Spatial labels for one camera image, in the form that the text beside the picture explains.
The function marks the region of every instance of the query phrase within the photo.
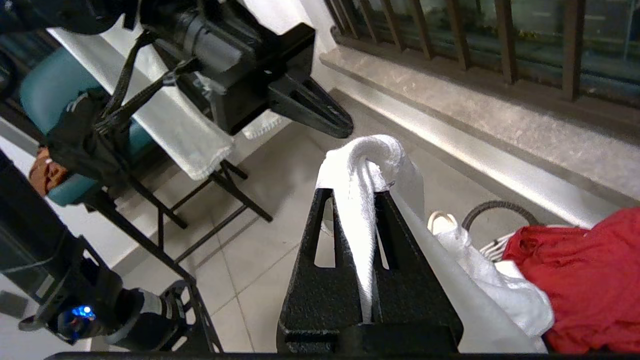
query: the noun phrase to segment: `blue led light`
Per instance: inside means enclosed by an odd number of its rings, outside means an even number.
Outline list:
[[[73,309],[71,309],[71,313],[73,315],[81,316],[83,318],[95,318],[93,309],[90,306],[86,306],[86,305],[74,307]]]

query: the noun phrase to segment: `chair backrest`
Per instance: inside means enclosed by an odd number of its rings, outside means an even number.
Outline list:
[[[20,102],[27,116],[46,135],[69,102],[80,92],[98,86],[98,81],[73,55],[60,47],[24,78]]]

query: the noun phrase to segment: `window sill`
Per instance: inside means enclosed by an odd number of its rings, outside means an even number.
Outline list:
[[[338,46],[320,60],[342,75],[612,204],[640,204],[636,145],[590,129],[577,119],[542,112],[346,47]]]

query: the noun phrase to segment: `red cloth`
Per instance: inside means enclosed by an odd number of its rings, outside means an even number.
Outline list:
[[[640,352],[640,208],[590,231],[523,227],[502,258],[549,296],[556,322],[547,340],[556,351]]]

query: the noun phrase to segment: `tile floor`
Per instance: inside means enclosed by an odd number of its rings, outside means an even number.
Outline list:
[[[373,119],[352,115],[357,129],[355,136],[394,135]],[[428,213],[443,209],[461,219],[473,206],[496,198],[419,146],[401,140],[423,173],[431,174],[425,177]],[[344,141],[328,141],[297,124],[281,131],[241,164],[250,176],[240,183],[241,189],[273,215],[273,222],[268,224],[247,210],[182,262],[198,279],[225,351],[276,351],[276,325],[313,198],[317,171],[326,150]],[[183,186],[196,185],[185,177]],[[238,201],[213,185],[206,188],[182,208],[181,215],[189,227],[186,230],[171,224],[167,227],[168,252],[176,255],[186,249],[238,206]],[[521,225],[515,218],[496,215],[481,218],[473,228],[479,238],[475,245],[484,245],[493,236]],[[331,239],[323,236],[321,248],[324,255],[319,258],[330,262]],[[149,257],[123,278],[127,287],[161,291],[178,277]]]

